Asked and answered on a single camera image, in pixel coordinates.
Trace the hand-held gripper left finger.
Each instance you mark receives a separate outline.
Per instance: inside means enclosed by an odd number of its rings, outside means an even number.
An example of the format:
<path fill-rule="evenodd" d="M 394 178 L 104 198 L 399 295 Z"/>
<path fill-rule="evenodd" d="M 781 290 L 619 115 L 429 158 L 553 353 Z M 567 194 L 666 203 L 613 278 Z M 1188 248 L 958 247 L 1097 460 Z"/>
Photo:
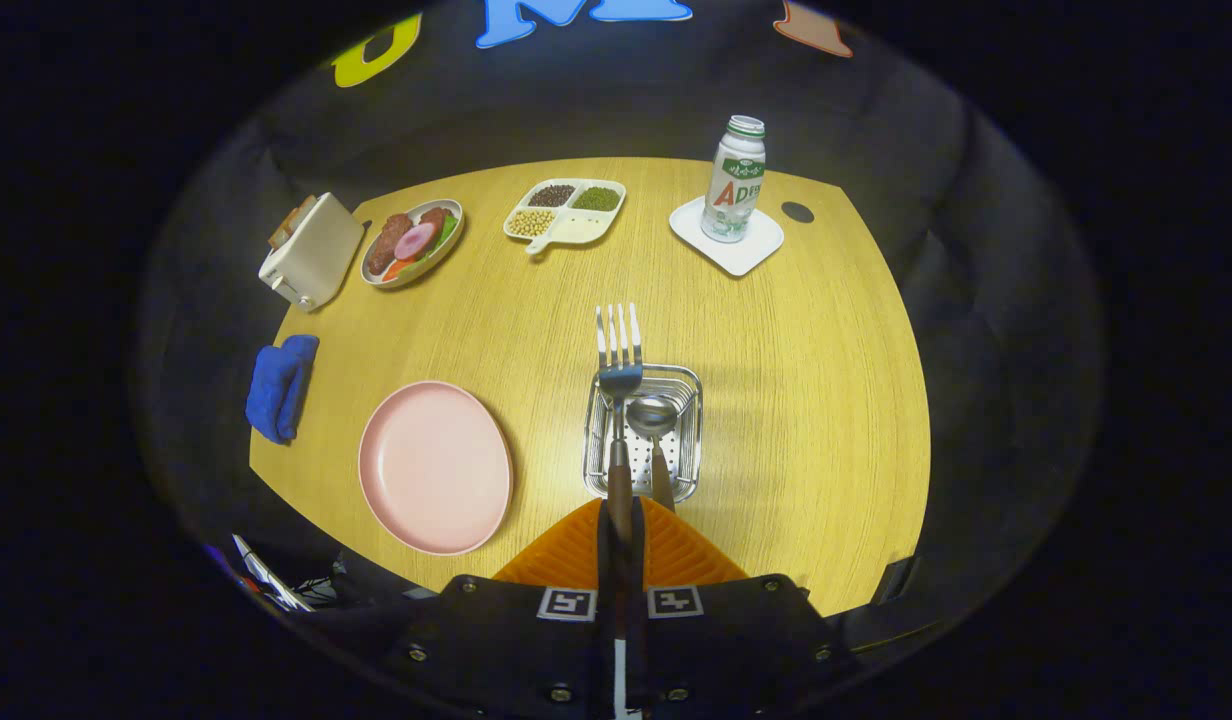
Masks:
<path fill-rule="evenodd" d="M 388 674 L 451 718 L 611 718 L 616 546 L 590 501 L 493 577 L 456 575 L 397 632 Z"/>

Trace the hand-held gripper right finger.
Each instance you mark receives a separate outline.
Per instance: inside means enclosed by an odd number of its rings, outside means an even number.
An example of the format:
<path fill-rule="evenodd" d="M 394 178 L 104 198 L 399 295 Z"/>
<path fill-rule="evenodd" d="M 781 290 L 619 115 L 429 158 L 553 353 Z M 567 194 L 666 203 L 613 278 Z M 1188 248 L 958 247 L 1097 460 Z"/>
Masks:
<path fill-rule="evenodd" d="M 653 501 L 631 541 L 631 702 L 653 719 L 793 719 L 846 678 L 843 630 L 786 575 L 745 575 Z"/>

